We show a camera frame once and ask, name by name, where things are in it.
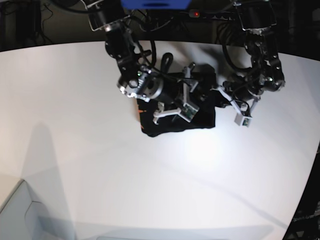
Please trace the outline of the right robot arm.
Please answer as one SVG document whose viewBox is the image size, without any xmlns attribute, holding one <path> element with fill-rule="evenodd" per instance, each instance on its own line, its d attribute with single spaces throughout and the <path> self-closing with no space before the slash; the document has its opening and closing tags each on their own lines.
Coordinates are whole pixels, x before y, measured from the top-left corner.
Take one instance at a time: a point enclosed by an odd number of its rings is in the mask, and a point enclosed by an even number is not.
<svg viewBox="0 0 320 240">
<path fill-rule="evenodd" d="M 155 42 L 150 42 L 150 50 L 143 49 L 127 24 L 127 20 L 140 20 L 131 13 L 126 14 L 119 0 L 84 0 L 82 3 L 89 12 L 91 29 L 105 31 L 105 50 L 116 60 L 121 73 L 117 82 L 120 92 L 145 103 L 156 102 L 157 108 L 152 113 L 154 124 L 168 116 L 178 116 L 190 123 L 200 110 L 190 98 L 199 83 L 192 77 L 195 63 L 175 76 L 169 73 L 173 55 L 168 52 L 162 56 L 161 68 L 156 68 Z"/>
</svg>

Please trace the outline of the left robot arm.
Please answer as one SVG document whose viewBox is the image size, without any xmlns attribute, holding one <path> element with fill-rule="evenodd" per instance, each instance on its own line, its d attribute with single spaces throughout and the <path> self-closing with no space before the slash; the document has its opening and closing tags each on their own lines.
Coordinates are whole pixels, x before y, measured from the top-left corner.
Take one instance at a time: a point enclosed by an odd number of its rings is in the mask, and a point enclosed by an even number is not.
<svg viewBox="0 0 320 240">
<path fill-rule="evenodd" d="M 232 41 L 234 34 L 220 36 L 223 55 L 233 72 L 217 89 L 235 109 L 238 124 L 248 126 L 262 94 L 277 92 L 286 84 L 273 31 L 277 21 L 269 0 L 232 0 L 222 10 L 230 8 L 235 8 L 235 25 L 245 35 L 243 46 L 251 66 L 239 67 L 232 61 L 227 41 Z"/>
</svg>

